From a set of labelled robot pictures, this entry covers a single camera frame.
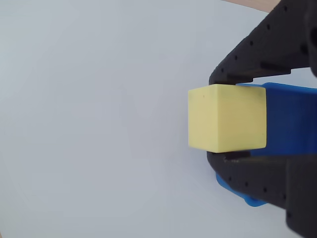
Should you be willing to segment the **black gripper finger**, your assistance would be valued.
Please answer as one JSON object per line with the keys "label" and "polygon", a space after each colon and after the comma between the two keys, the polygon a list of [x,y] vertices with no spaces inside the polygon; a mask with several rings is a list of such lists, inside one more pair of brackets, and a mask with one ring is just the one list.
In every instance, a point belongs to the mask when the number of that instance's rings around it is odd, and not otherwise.
{"label": "black gripper finger", "polygon": [[317,73],[317,2],[282,0],[220,62],[209,84],[248,83],[305,67]]}
{"label": "black gripper finger", "polygon": [[215,172],[235,191],[285,209],[287,226],[317,236],[317,156],[207,153]]}

